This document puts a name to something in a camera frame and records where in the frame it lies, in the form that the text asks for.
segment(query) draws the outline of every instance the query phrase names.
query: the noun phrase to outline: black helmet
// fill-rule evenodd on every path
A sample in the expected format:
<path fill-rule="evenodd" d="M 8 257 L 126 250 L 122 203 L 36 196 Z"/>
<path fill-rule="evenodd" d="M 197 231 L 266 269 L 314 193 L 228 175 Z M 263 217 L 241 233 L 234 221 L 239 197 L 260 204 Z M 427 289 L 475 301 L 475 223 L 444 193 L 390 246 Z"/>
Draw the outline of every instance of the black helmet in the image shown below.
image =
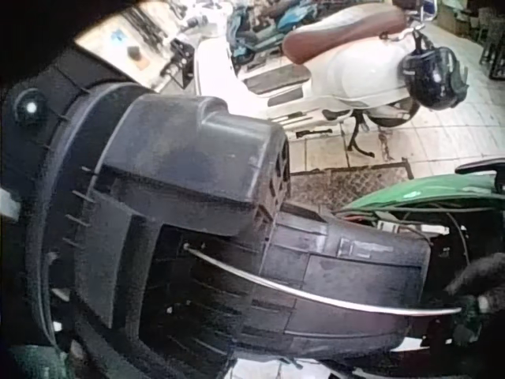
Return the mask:
<path fill-rule="evenodd" d="M 468 69 L 462 75 L 459 61 L 448 47 L 435 48 L 419 32 L 414 38 L 416 50 L 402 63 L 409 94 L 424 107 L 437 111 L 456 107 L 466 98 Z"/>

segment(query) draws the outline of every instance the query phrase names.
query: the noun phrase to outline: rubber floor mat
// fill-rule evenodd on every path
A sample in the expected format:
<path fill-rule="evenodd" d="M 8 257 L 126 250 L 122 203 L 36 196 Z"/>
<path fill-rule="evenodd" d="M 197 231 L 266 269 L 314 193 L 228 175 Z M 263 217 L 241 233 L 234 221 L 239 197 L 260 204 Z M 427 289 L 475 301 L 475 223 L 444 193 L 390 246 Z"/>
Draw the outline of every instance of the rubber floor mat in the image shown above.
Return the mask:
<path fill-rule="evenodd" d="M 369 193 L 412 179 L 407 161 L 291 175 L 291 200 L 334 212 Z"/>
<path fill-rule="evenodd" d="M 249 91 L 260 95 L 288 85 L 300 84 L 308 79 L 310 79 L 310 72 L 304 66 L 287 65 L 249 77 L 244 80 L 244 83 Z"/>

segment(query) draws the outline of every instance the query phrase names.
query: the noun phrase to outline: blue scooter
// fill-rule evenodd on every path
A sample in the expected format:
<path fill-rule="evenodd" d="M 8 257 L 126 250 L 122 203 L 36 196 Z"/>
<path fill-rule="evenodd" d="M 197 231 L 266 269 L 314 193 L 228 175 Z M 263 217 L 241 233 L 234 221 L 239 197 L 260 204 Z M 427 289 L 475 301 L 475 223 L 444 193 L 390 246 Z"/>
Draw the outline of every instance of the blue scooter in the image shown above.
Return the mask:
<path fill-rule="evenodd" d="M 236 68 L 250 63 L 256 53 L 279 47 L 287 33 L 297 26 L 311 24 L 317 17 L 317 5 L 311 0 L 284 0 L 260 15 L 274 23 L 254 32 L 250 28 L 250 10 L 251 7 L 236 8 L 228 24 L 228 42 Z"/>

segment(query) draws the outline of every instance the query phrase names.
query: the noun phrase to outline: glove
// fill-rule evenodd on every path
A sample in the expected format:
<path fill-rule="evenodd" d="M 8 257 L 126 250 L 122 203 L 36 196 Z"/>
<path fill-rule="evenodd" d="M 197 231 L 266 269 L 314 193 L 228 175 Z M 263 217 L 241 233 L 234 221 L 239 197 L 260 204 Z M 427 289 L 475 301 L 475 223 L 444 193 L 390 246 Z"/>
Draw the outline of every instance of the glove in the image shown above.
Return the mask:
<path fill-rule="evenodd" d="M 472 262 L 446 288 L 451 296 L 477 297 L 481 313 L 505 310 L 505 253 Z"/>

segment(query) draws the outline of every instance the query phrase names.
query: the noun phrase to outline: tiled floor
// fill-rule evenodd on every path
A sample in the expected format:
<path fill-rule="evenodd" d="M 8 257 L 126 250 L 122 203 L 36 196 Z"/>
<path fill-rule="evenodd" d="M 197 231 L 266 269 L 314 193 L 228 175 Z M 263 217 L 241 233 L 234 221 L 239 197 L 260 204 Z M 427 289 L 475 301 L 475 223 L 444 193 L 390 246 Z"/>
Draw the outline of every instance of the tiled floor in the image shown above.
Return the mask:
<path fill-rule="evenodd" d="M 334 167 L 366 166 L 407 158 L 415 177 L 447 174 L 464 163 L 505 156 L 505 83 L 490 81 L 478 60 L 482 48 L 459 39 L 435 26 L 427 34 L 436 45 L 449 46 L 469 67 L 469 93 L 455 109 L 441 112 L 421 109 L 412 122 L 394 129 L 374 126 L 358 135 L 358 144 L 373 151 L 375 158 L 347 152 L 354 122 L 341 125 L 341 134 L 332 137 L 293 141 L 290 145 L 291 171 Z M 303 369 L 280 362 L 239 360 L 228 379 L 327 379 L 330 371 L 315 361 L 302 359 Z"/>

